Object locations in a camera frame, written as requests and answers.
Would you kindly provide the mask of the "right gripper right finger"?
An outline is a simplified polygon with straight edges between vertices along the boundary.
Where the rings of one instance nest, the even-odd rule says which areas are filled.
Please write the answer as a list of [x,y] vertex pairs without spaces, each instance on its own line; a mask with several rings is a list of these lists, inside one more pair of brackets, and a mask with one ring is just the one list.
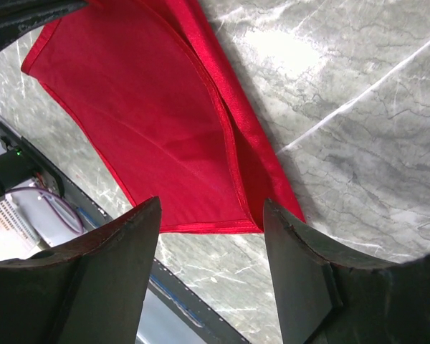
[[284,343],[430,343],[430,254],[364,254],[272,200],[263,219]]

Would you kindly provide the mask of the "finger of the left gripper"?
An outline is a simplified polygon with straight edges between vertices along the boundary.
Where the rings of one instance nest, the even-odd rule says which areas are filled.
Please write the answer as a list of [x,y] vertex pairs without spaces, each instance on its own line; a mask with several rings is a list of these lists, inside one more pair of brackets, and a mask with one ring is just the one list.
[[85,6],[80,0],[0,0],[0,52],[31,30]]

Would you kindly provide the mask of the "red cloth napkin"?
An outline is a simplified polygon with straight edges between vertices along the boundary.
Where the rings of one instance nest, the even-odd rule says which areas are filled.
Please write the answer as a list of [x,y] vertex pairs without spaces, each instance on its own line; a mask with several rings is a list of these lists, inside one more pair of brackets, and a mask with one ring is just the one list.
[[87,136],[161,230],[249,234],[273,199],[303,213],[197,1],[90,1],[46,24],[23,73]]

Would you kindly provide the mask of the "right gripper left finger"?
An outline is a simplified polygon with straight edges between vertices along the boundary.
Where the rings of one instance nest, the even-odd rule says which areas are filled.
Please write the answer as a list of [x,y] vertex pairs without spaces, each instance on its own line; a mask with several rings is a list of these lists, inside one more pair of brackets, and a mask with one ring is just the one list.
[[153,197],[28,259],[0,262],[0,343],[134,343],[161,227]]

